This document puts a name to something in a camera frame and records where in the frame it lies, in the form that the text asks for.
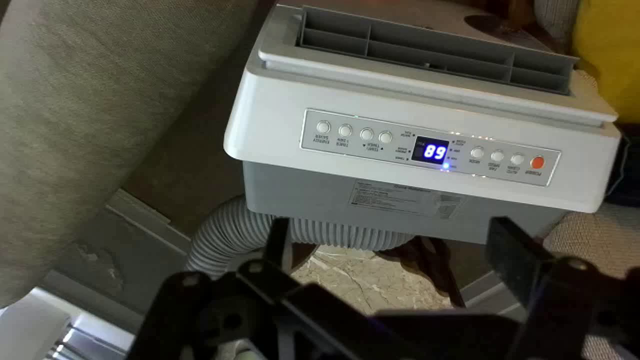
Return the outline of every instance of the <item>button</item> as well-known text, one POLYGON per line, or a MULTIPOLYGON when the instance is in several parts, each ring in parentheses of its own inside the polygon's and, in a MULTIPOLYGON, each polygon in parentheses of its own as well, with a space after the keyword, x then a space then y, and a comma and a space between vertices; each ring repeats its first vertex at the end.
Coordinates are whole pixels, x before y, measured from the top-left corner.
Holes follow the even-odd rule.
POLYGON ((331 129, 331 126, 329 126, 328 122, 317 122, 317 124, 316 124, 316 129, 317 129, 319 134, 325 134, 325 132, 331 129))
POLYGON ((339 128, 338 128, 338 135, 339 135, 339 138, 348 138, 348 135, 352 135, 352 134, 353 134, 352 126, 339 126, 339 128))
POLYGON ((492 152, 492 159, 494 162, 502 162, 503 159, 503 152, 492 152))
POLYGON ((531 167, 535 167, 535 169, 543 167, 543 155, 531 157, 531 167))
POLYGON ((387 142, 392 142, 392 140, 394 140, 394 135, 392 135, 392 134, 387 134, 387 132, 381 132, 381 134, 378 134, 378 140, 380 140, 381 143, 387 143, 387 142))
POLYGON ((360 132, 360 138, 365 140, 365 142, 369 142, 369 140, 373 138, 373 129, 363 128, 363 129, 360 132))
POLYGON ((484 155, 484 147, 473 147, 473 150, 469 152, 469 155, 476 157, 476 159, 481 157, 481 155, 484 155))
POLYGON ((513 165, 522 165, 522 162, 524 162, 524 155, 522 155, 522 154, 513 154, 513 155, 512 155, 512 163, 513 163, 513 165))

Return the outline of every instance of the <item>white ribbed hose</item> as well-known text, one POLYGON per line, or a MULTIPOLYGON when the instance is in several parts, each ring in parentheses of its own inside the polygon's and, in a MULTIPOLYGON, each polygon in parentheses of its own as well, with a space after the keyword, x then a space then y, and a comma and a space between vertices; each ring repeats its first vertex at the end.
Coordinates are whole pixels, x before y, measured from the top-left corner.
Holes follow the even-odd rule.
MULTIPOLYGON (((241 260, 263 247, 271 220, 273 215, 250 212, 243 199, 219 205, 194 236, 186 268, 205 272, 213 280, 236 270, 241 260)), ((365 249, 390 249, 411 239, 409 234, 300 218, 290 222, 290 237, 365 249)))

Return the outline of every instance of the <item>gray fabric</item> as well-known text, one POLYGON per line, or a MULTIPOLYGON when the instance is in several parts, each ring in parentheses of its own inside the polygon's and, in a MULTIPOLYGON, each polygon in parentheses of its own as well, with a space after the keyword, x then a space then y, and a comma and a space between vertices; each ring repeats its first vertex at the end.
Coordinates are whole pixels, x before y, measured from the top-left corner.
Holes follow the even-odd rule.
POLYGON ((59 257, 258 0, 17 0, 0 30, 0 307, 59 257))
POLYGON ((2 23, 2 18, 3 18, 3 12, 5 12, 7 1, 10 1, 10 0, 0 0, 0 23, 2 23))
POLYGON ((580 0, 535 0, 537 23, 557 42, 569 43, 580 0))

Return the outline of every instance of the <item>white air conditioner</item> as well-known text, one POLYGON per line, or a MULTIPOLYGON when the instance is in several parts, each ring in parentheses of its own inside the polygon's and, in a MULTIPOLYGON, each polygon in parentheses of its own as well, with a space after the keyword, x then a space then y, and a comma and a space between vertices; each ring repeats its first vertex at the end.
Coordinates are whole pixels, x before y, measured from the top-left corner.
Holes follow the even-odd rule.
POLYGON ((224 138, 248 207, 468 242, 492 215, 539 234, 595 212, 619 134, 594 80, 569 56, 468 34, 276 5, 224 138))

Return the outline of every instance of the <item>air vent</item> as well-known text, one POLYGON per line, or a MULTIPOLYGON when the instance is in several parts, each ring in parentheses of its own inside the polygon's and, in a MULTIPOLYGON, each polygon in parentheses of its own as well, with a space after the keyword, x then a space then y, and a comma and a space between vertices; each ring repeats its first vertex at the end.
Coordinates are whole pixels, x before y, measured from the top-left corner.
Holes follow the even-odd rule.
POLYGON ((506 86, 569 94, 576 57, 306 8, 298 45, 506 86))

